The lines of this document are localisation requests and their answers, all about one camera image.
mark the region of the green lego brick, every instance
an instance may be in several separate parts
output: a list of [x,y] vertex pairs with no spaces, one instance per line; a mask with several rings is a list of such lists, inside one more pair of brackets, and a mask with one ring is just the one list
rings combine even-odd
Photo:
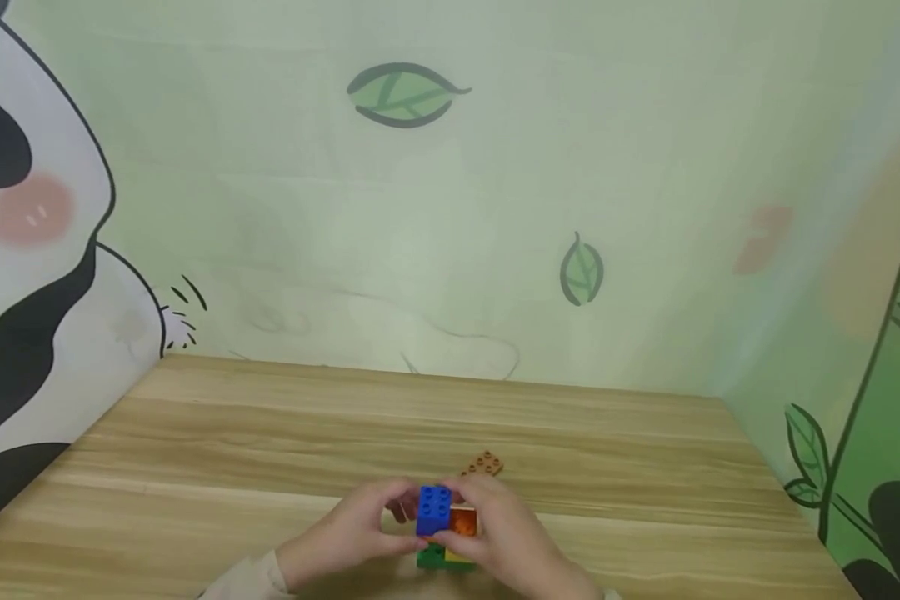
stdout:
[[444,571],[472,571],[477,568],[473,562],[449,562],[445,556],[442,545],[430,543],[426,550],[417,552],[417,567]]

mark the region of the brown lego brick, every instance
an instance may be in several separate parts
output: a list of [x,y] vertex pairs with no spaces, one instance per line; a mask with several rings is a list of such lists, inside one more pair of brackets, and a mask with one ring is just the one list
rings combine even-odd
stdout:
[[484,450],[482,454],[470,461],[467,468],[463,469],[460,474],[486,473],[487,475],[493,475],[495,477],[497,473],[500,473],[501,470],[503,470],[503,468],[504,462],[500,460],[499,456],[489,450]]

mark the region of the orange lego brick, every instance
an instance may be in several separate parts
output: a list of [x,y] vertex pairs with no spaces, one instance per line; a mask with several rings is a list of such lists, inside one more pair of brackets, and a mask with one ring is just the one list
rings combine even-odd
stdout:
[[497,473],[500,473],[503,468],[504,462],[500,460],[499,456],[489,450],[484,450],[483,454],[470,461],[467,468],[462,470],[460,474],[486,473],[487,475],[496,477]]
[[476,536],[477,511],[469,506],[451,506],[450,530],[469,538]]

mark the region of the blue lego brick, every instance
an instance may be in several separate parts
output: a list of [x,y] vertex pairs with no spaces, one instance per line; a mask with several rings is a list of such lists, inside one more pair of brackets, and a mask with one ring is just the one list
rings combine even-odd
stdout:
[[417,506],[417,535],[432,536],[438,531],[450,529],[450,504],[453,495],[442,486],[420,487],[420,503]]

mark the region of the green leaf drawing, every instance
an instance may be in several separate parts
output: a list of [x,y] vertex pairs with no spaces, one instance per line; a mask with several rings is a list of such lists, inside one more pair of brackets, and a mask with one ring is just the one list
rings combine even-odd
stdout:
[[787,441],[790,442],[790,453],[797,463],[800,473],[817,490],[823,490],[829,479],[829,458],[827,441],[823,438],[820,423],[800,408],[797,404],[788,404],[785,412],[787,418]]
[[432,69],[412,62],[389,62],[361,71],[347,94],[365,118],[389,127],[421,127],[441,118],[456,96],[455,87]]
[[783,488],[790,495],[790,498],[800,506],[805,506],[808,509],[820,508],[823,493],[817,489],[817,486],[813,485],[813,482],[800,478],[792,480]]
[[577,240],[560,265],[560,287],[570,303],[582,306],[593,302],[603,285],[603,260],[596,248],[581,242],[580,233],[574,235]]

